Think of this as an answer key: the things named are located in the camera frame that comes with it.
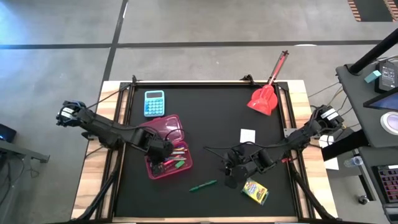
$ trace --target yellow crayon box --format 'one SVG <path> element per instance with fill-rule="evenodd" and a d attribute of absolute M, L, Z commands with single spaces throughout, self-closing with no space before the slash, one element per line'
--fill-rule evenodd
<path fill-rule="evenodd" d="M 269 191 L 264 186 L 250 178 L 247 179 L 242 192 L 247 194 L 260 205 L 264 204 L 269 195 Z"/>

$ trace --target electronic device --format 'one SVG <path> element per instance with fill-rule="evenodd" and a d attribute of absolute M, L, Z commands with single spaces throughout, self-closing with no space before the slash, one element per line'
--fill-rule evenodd
<path fill-rule="evenodd" d="M 164 92 L 162 90 L 153 90 L 145 92 L 144 116 L 156 117 L 164 115 Z"/>
<path fill-rule="evenodd" d="M 398 68 L 389 61 L 381 61 L 376 65 L 381 76 L 374 82 L 374 91 L 376 93 L 385 93 L 392 90 L 398 83 Z"/>
<path fill-rule="evenodd" d="M 398 165 L 372 167 L 387 203 L 398 202 Z"/>
<path fill-rule="evenodd" d="M 12 143 L 16 134 L 17 131 L 15 131 L 14 129 L 8 128 L 7 126 L 0 124 L 0 141 Z"/>
<path fill-rule="evenodd" d="M 364 107 L 398 111 L 398 87 L 363 103 Z"/>

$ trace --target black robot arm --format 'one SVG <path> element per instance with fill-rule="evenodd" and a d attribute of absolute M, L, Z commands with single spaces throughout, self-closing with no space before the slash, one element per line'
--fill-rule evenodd
<path fill-rule="evenodd" d="M 236 161 L 233 158 L 233 156 L 237 155 L 236 151 L 232 151 L 234 153 L 231 153 L 231 151 L 227 152 L 224 156 L 226 158 L 226 174 L 237 182 L 245 181 L 256 172 L 263 174 L 285 158 L 286 152 L 296 150 L 301 153 L 310 143 L 312 136 L 333 133 L 342 127 L 343 121 L 343 118 L 335 109 L 331 106 L 322 105 L 312 113 L 310 120 L 302 128 L 292 132 L 287 138 L 275 145 L 261 147 L 260 150 L 251 154 L 248 158 L 238 160 L 240 161 L 239 163 L 231 162 Z M 284 153 L 276 160 L 273 160 L 267 152 L 267 149 L 270 148 L 277 148 Z"/>
<path fill-rule="evenodd" d="M 162 139 L 155 129 L 119 124 L 94 113 L 79 101 L 64 101 L 56 119 L 59 126 L 79 126 L 97 136 L 104 147 L 119 149 L 124 144 L 130 145 L 145 153 L 153 164 L 163 162 L 173 151 L 173 144 Z"/>

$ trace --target computer monitor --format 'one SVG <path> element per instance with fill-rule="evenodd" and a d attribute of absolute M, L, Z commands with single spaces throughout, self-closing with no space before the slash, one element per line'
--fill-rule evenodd
<path fill-rule="evenodd" d="M 398 87 L 363 103 L 364 107 L 398 111 Z"/>

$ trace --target white paper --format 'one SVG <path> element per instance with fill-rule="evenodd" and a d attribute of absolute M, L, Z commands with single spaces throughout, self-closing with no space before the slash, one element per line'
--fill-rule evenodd
<path fill-rule="evenodd" d="M 241 143 L 251 141 L 256 142 L 256 130 L 241 129 Z"/>
<path fill-rule="evenodd" d="M 319 146 L 320 147 L 327 147 L 335 141 L 333 136 L 328 136 L 327 135 L 322 135 L 321 138 L 319 139 Z M 333 169 L 333 170 L 339 170 L 338 168 L 338 161 L 337 157 L 329 159 L 328 161 L 325 161 L 325 167 L 326 169 Z"/>

